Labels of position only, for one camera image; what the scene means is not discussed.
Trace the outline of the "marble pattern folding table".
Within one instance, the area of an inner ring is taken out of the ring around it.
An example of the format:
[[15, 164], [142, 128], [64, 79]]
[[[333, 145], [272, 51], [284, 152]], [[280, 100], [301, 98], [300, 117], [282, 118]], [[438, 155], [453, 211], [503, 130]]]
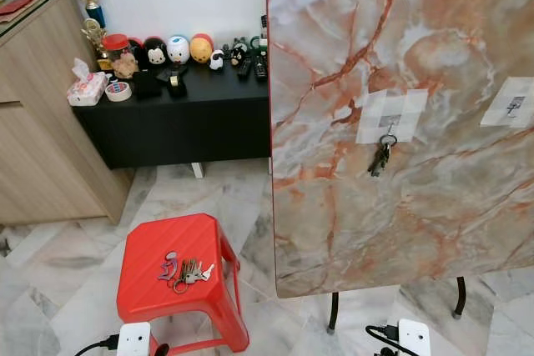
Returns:
[[[264, 0], [275, 291], [308, 298], [533, 264], [531, 128], [481, 127], [534, 77], [533, 0]], [[428, 92], [380, 177], [366, 94]]]

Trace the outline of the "small gold trophy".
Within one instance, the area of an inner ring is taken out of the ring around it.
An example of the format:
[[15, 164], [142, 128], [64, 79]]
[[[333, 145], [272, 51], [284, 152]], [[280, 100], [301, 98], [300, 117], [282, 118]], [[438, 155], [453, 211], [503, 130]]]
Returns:
[[83, 33], [95, 51], [96, 63], [99, 69], [105, 73], [111, 73], [112, 66], [109, 54], [102, 44], [103, 37], [106, 36], [106, 29], [102, 28], [96, 19], [84, 19]]

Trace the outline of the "pink tissue box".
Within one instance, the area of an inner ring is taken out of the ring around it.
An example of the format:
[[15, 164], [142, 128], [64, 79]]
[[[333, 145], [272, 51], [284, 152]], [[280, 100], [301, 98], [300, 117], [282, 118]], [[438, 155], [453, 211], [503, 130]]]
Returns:
[[94, 106], [103, 96], [104, 87], [109, 82], [107, 73], [91, 73], [90, 66], [79, 58], [73, 60], [73, 74], [76, 82], [66, 90], [66, 100], [70, 106]]

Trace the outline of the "flat red item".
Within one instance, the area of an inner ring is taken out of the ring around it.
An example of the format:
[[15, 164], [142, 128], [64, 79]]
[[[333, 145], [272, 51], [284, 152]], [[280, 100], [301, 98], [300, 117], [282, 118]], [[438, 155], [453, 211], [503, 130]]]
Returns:
[[0, 4], [0, 20], [8, 19], [10, 16], [20, 13], [22, 9], [31, 5], [35, 0], [11, 0]]

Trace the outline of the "white round figure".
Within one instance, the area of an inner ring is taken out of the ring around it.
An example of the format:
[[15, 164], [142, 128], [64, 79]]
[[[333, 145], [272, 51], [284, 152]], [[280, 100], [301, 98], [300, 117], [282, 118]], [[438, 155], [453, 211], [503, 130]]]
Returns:
[[175, 65], [183, 65], [190, 59], [190, 42], [185, 36], [174, 35], [170, 37], [165, 47], [167, 48], [168, 58]]

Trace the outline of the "small black box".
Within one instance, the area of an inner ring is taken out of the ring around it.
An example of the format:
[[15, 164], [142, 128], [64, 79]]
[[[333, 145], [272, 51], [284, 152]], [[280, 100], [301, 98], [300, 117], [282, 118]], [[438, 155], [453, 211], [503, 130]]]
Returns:
[[144, 69], [131, 78], [133, 95], [138, 100], [154, 99], [163, 94], [163, 82], [158, 79], [158, 70]]

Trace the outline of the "key bunch with pink tag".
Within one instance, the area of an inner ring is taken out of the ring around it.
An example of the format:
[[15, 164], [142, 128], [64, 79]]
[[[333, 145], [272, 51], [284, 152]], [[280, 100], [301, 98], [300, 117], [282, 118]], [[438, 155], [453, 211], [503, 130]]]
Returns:
[[183, 294], [198, 281], [209, 281], [216, 265], [210, 264], [204, 268], [203, 262], [198, 259], [179, 260], [178, 253], [167, 252], [161, 268], [163, 272], [158, 280], [164, 281], [177, 294]]

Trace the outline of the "orange round figure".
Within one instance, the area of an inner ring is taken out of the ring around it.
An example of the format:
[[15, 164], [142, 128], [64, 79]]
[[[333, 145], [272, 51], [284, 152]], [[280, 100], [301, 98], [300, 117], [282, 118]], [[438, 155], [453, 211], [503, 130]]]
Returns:
[[207, 33], [195, 33], [189, 41], [189, 51], [192, 60], [206, 65], [214, 52], [213, 40]]

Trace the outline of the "black round mouse figure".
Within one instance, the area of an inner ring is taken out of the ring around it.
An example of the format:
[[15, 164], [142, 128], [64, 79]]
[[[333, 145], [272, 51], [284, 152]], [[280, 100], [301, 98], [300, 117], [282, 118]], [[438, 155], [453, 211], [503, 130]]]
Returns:
[[167, 46], [163, 39], [159, 37], [149, 37], [144, 41], [144, 55], [139, 60], [144, 68], [168, 65], [170, 58]]

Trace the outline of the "clear adhesive metal hook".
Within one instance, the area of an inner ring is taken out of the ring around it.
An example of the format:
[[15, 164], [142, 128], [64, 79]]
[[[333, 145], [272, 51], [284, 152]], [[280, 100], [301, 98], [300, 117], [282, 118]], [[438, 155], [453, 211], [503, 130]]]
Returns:
[[392, 135], [398, 142], [411, 142], [422, 115], [428, 92], [366, 94], [361, 101], [356, 143], [377, 143], [381, 136]]
[[533, 127], [534, 77], [509, 77], [481, 119], [481, 127]]

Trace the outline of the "small black figure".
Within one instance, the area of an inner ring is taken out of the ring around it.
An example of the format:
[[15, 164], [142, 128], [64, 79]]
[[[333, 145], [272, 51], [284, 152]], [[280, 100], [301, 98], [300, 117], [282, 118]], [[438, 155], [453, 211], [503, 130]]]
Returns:
[[232, 44], [230, 44], [229, 51], [226, 55], [229, 56], [230, 65], [238, 67], [249, 50], [248, 43], [245, 41], [245, 37], [234, 38]]

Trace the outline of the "clear jar with red lid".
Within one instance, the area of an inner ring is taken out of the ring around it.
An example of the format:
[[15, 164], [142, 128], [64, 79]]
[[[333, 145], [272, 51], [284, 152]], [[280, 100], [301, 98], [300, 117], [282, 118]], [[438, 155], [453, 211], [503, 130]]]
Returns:
[[102, 47], [116, 78], [130, 79], [140, 70], [134, 48], [126, 35], [108, 33], [102, 39]]

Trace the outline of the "white tape roll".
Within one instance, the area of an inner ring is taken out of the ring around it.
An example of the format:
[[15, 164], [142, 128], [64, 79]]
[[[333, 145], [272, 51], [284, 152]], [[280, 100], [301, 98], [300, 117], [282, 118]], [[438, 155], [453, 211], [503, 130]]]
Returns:
[[131, 85], [126, 82], [113, 81], [104, 87], [104, 96], [113, 103], [129, 100], [133, 96]]

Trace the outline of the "light wooden cabinet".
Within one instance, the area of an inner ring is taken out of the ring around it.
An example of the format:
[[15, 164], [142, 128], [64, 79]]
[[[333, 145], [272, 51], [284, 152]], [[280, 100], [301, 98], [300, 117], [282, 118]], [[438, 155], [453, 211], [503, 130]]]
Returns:
[[133, 174], [104, 164], [68, 104], [94, 66], [78, 0], [35, 0], [0, 24], [0, 226], [121, 220]]

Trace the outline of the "black low console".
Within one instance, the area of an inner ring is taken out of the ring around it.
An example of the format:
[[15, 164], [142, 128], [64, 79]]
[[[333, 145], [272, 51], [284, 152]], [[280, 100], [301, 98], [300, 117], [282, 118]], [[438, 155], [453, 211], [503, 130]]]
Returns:
[[270, 86], [230, 68], [188, 67], [186, 96], [76, 106], [73, 115], [111, 169], [270, 156]]

